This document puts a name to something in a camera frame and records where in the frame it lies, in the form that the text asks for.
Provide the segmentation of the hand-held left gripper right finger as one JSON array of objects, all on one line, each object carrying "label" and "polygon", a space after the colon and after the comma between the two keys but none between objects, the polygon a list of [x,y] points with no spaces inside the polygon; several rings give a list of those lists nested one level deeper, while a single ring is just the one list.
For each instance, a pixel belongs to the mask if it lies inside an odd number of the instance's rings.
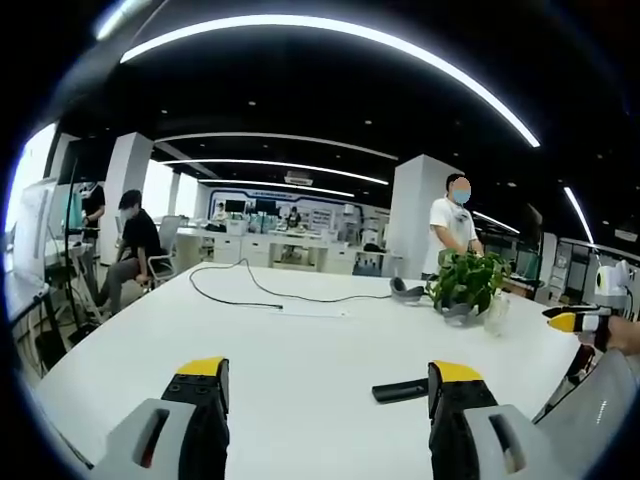
[{"label": "hand-held left gripper right finger", "polygon": [[549,479],[548,441],[517,408],[500,405],[474,369],[428,365],[429,449],[435,479]]}]

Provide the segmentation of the person's right hand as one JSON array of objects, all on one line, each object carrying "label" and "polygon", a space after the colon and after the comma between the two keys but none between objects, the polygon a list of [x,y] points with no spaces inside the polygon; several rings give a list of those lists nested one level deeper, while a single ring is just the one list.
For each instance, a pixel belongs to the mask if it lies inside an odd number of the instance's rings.
[{"label": "person's right hand", "polygon": [[616,349],[626,356],[640,353],[640,324],[619,316],[611,316],[608,320],[608,349]]}]

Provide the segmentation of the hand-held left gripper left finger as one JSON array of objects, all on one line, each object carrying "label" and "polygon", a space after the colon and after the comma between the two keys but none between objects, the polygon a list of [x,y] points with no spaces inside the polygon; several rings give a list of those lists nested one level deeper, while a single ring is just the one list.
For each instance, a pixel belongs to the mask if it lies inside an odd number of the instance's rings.
[{"label": "hand-held left gripper left finger", "polygon": [[229,361],[191,361],[159,399],[147,399],[108,435],[94,479],[225,477],[230,443]]}]

